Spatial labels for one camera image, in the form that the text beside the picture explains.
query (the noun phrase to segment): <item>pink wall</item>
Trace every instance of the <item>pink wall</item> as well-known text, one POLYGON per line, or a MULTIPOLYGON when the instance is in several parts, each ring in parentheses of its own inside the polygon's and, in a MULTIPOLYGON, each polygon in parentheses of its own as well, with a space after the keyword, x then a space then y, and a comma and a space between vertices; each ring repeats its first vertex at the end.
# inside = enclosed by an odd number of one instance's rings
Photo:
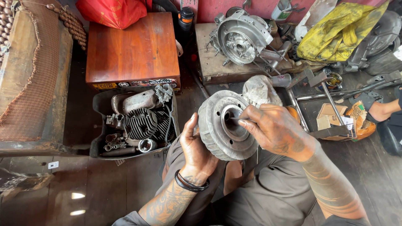
MULTIPOLYGON (((180 5, 180 0, 172 0, 176 6, 180 5)), ((242 7, 245 0, 181 0, 183 6, 190 6, 197 13, 197 23, 213 23, 214 17, 233 7, 242 7)), ((383 3, 385 0, 343 0, 342 2, 353 2, 376 6, 383 3)), ((279 0, 251 0, 251 7, 246 8, 246 11, 251 15, 257 15, 263 18, 271 18, 271 13, 279 0)), ((305 7, 301 12, 292 12, 286 22, 299 23, 315 0, 292 0, 292 5, 299 3, 297 9, 305 7)))

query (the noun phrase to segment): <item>gray pants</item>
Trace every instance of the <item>gray pants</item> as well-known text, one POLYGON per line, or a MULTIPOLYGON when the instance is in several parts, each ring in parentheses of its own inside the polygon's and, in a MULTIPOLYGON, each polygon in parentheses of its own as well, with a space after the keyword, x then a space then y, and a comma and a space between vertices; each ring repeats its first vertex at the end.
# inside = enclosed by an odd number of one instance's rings
MULTIPOLYGON (((266 151, 257 164, 254 178, 225 197, 210 203, 222 179, 225 162, 220 161, 209 177, 210 186, 191 201, 176 225, 222 224, 225 226, 300 226, 316 200, 304 170, 295 160, 266 151)), ((166 158, 169 170, 160 193, 185 164, 180 136, 166 158)))

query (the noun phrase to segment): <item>tattooed forearm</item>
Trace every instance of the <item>tattooed forearm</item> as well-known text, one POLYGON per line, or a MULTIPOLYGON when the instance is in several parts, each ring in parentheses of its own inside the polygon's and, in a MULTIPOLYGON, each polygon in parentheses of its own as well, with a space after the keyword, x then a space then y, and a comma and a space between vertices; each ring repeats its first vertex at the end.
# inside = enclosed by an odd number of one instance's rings
POLYGON ((319 143, 313 156, 301 164, 325 217, 367 218, 355 189, 326 156, 319 143))
POLYGON ((138 214, 151 226, 175 225, 196 193, 185 190, 173 180, 138 214))

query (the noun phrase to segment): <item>wrench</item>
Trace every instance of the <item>wrench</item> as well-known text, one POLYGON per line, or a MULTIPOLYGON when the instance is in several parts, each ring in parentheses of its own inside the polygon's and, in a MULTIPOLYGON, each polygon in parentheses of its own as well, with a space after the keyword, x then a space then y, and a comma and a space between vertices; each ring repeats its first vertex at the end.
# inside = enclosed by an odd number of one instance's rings
POLYGON ((243 9, 246 9, 246 6, 248 6, 248 8, 251 7, 251 0, 246 0, 246 1, 243 3, 243 9))

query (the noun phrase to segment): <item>white tag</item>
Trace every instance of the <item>white tag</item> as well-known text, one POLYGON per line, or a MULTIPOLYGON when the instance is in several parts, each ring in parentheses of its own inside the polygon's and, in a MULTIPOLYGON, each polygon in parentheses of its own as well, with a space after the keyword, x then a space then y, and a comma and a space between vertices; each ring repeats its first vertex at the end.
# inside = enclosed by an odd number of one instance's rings
POLYGON ((341 116, 341 119, 343 123, 345 123, 348 130, 351 130, 353 128, 353 118, 346 118, 344 116, 341 116))
POLYGON ((49 169, 53 169, 53 168, 57 168, 57 167, 59 167, 59 161, 57 161, 57 162, 50 162, 50 163, 48 164, 48 168, 49 168, 49 169))

